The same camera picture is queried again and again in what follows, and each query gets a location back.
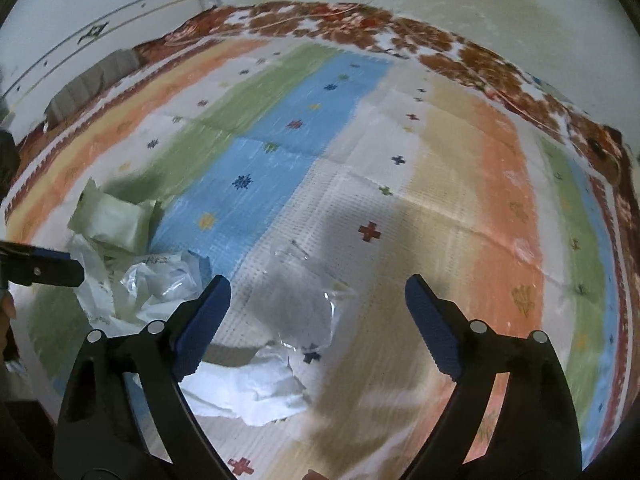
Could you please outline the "person's left hand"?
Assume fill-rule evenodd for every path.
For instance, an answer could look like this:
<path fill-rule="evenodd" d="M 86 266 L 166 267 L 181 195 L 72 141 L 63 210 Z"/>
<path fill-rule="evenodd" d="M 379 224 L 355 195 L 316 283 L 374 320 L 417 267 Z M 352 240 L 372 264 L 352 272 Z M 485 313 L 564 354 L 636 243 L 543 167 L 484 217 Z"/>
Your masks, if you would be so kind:
<path fill-rule="evenodd" d="M 14 301 L 11 294 L 1 291 L 1 357 L 5 361 L 14 361 L 18 358 L 18 350 L 15 337 L 11 328 L 11 321 L 16 317 Z"/>

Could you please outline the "person's right thumb tip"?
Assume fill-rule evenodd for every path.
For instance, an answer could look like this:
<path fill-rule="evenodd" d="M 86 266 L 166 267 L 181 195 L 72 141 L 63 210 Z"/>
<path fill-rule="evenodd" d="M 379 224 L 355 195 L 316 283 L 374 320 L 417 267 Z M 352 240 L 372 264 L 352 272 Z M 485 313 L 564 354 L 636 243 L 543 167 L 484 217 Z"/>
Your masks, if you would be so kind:
<path fill-rule="evenodd" d="M 303 476 L 303 480 L 328 480 L 323 474 L 319 474 L 317 471 L 309 469 Z"/>

